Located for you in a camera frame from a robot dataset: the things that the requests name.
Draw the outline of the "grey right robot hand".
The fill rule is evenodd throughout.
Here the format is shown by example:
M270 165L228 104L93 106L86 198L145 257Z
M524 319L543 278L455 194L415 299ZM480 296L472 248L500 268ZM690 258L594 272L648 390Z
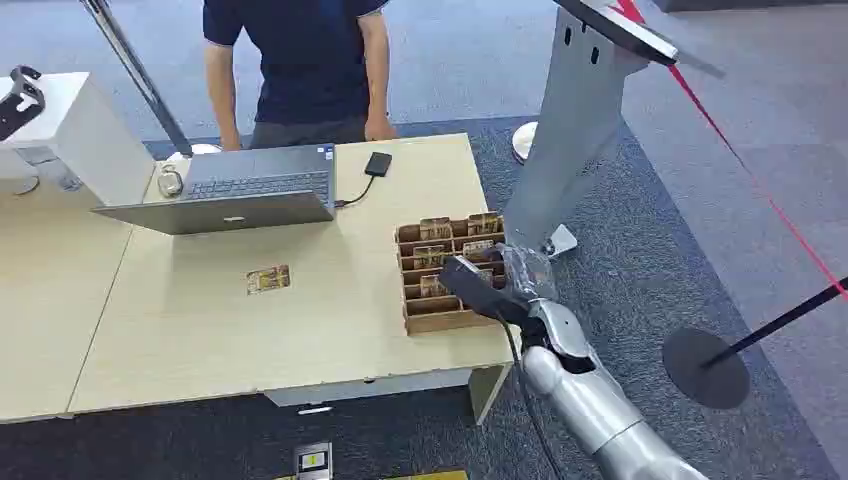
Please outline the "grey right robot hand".
M498 243L495 248L504 262L503 291L506 294L522 302L559 300L555 276L546 255L530 248L504 243Z

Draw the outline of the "person's left hand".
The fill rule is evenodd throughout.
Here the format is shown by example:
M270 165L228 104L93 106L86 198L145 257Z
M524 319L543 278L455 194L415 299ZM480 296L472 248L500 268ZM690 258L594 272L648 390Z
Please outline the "person's left hand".
M369 113L364 126L364 138L366 141L385 141L398 137L395 127L392 125L388 114L385 112Z

